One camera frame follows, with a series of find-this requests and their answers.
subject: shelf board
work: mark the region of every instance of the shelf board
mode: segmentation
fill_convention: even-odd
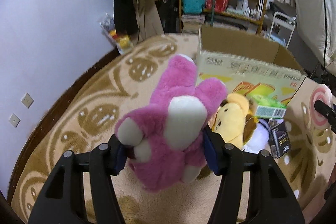
[[[211,10],[204,9],[203,12],[204,13],[211,13]],[[233,17],[233,18],[237,18],[237,19],[241,19],[241,20],[246,20],[246,21],[249,21],[249,22],[257,24],[257,25],[261,24],[260,20],[256,20],[256,19],[251,18],[251,17],[245,17],[245,16],[237,15],[237,14],[234,14],[234,13],[229,13],[229,12],[219,13],[219,12],[215,11],[215,14],[223,15],[223,16],[227,16],[227,17]]]

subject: wall socket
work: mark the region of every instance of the wall socket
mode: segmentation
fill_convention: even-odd
[[[34,100],[28,93],[26,93],[21,99],[21,102],[25,105],[26,108],[30,108]]]
[[[15,128],[17,127],[17,125],[20,122],[20,119],[18,118],[18,116],[16,116],[14,113],[11,115],[11,117],[9,118],[9,122],[12,124],[12,126],[14,126]]]

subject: pink and white swirl disc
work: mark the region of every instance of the pink and white swirl disc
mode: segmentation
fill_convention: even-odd
[[[326,85],[320,84],[316,89],[314,89],[313,93],[311,94],[309,103],[310,117],[313,125],[319,130],[326,130],[328,129],[328,127],[330,127],[330,125],[328,123],[328,120],[315,110],[314,103],[317,100],[321,100],[327,106],[332,108],[333,95]]]

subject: silver bolt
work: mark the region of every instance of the silver bolt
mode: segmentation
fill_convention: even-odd
[[[234,148],[233,144],[232,143],[226,143],[224,145],[224,147],[227,149],[227,150],[232,150]]]
[[[107,143],[102,143],[100,146],[99,146],[99,149],[101,150],[101,151],[104,151],[104,150],[106,150],[106,149],[108,149],[109,148],[109,145],[107,144]]]
[[[63,153],[63,156],[69,158],[72,155],[72,151],[68,150]]]
[[[269,152],[267,150],[262,150],[261,151],[261,154],[264,156],[264,157],[268,157],[269,156]]]

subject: stack of books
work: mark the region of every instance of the stack of books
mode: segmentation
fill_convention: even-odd
[[[198,34],[200,26],[205,21],[205,15],[182,15],[182,33]]]

